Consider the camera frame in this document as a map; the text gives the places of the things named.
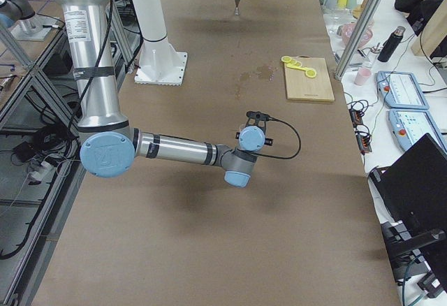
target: white post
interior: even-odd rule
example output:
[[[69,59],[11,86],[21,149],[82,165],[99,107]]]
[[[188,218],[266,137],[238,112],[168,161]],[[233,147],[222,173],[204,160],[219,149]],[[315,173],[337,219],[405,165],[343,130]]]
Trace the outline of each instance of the white post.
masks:
[[[188,54],[176,52],[169,43],[161,0],[133,0],[133,5],[145,39],[135,82],[181,85]]]

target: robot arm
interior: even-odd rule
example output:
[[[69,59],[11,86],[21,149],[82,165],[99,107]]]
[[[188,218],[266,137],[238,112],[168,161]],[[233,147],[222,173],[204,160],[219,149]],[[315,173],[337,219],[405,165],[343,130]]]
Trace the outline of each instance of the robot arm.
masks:
[[[20,21],[26,34],[31,35],[42,30],[42,24],[28,0],[0,0],[0,23],[10,28],[16,21]]]
[[[128,170],[136,156],[143,156],[221,166],[229,184],[247,185],[257,159],[251,152],[259,151],[265,142],[265,126],[257,125],[265,115],[247,113],[249,121],[254,119],[256,125],[247,121],[235,149],[132,129],[119,108],[110,43],[104,39],[110,0],[55,1],[64,11],[79,94],[88,88],[81,100],[78,131],[82,143],[80,158],[90,173],[114,177]]]

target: warning label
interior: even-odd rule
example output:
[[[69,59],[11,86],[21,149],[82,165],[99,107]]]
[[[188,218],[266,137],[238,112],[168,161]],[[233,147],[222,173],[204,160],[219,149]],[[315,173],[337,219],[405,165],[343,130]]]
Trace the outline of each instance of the warning label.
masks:
[[[64,13],[64,16],[70,43],[89,42],[91,40],[89,20],[85,10],[68,11]]]

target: blue joint cap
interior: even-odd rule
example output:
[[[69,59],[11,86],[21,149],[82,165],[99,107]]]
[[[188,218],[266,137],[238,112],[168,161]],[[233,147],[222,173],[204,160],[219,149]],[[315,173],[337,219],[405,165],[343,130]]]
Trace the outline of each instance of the blue joint cap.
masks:
[[[226,171],[225,181],[235,187],[246,187],[249,183],[250,175],[237,171]]]
[[[135,148],[126,136],[106,131],[89,137],[81,147],[82,165],[93,175],[116,177],[126,172],[135,159]]]
[[[0,13],[0,23],[5,26],[5,28],[11,28],[14,25],[14,21],[10,19],[8,16]]]
[[[241,150],[259,151],[264,146],[265,134],[257,126],[246,126],[239,134]]]

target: black bottle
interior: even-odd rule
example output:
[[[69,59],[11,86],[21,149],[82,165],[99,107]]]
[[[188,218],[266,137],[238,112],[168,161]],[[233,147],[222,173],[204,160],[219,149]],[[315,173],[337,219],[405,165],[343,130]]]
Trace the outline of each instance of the black bottle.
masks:
[[[402,38],[404,37],[405,28],[398,26],[397,29],[390,35],[388,40],[385,42],[385,45],[383,46],[382,51],[380,51],[379,56],[377,57],[377,60],[386,63],[391,55],[396,50],[399,43],[402,41]]]

